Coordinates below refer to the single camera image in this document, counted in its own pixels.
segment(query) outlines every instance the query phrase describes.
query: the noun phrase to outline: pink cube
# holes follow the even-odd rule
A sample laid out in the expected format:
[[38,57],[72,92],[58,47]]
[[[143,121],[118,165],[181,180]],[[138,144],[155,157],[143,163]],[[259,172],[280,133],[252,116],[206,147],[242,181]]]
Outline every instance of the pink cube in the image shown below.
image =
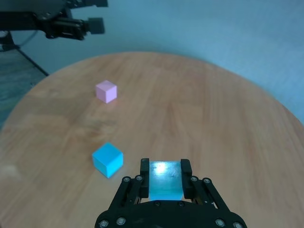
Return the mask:
[[117,86],[109,81],[103,81],[96,85],[96,96],[105,103],[109,103],[117,97]]

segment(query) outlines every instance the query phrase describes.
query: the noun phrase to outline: cube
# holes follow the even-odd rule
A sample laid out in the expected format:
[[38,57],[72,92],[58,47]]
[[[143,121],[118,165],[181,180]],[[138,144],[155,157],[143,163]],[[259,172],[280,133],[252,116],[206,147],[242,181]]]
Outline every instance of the cube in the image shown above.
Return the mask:
[[109,142],[92,154],[93,164],[104,176],[110,178],[123,166],[123,153]]
[[150,200],[181,200],[180,161],[151,161],[149,174]]
[[117,97],[117,86],[109,81],[103,81],[96,85],[96,96],[105,103],[109,103]]

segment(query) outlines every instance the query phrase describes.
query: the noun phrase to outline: cable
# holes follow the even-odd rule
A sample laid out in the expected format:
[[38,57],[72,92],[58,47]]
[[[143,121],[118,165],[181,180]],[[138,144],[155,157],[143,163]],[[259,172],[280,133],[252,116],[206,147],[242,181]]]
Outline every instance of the cable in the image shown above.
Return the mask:
[[38,30],[34,31],[25,41],[23,41],[21,44],[2,44],[6,47],[11,46],[12,48],[9,48],[7,50],[0,50],[0,52],[6,52],[6,51],[11,51],[11,50],[15,50],[15,49],[19,49],[20,47],[26,45],[27,43],[29,43],[38,33]]

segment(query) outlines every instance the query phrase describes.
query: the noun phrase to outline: round wooden table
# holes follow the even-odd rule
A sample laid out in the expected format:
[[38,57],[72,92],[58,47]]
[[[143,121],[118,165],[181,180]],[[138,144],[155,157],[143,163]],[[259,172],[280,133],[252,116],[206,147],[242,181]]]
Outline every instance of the round wooden table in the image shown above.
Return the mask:
[[[106,79],[118,86],[109,104],[95,97]],[[22,99],[0,140],[2,228],[93,227],[143,157],[190,159],[248,227],[304,224],[303,126],[263,90],[202,61],[122,53],[76,63]],[[91,158],[107,141],[124,153],[110,179]]]

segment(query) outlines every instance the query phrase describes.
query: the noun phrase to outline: cyan cube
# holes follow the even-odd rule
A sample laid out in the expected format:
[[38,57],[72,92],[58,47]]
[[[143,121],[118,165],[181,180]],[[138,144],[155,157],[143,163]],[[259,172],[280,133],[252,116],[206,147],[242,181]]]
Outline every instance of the cyan cube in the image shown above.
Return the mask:
[[180,161],[151,161],[150,200],[181,200],[182,196]]
[[110,178],[123,166],[123,153],[109,142],[92,154],[93,164],[104,176]]

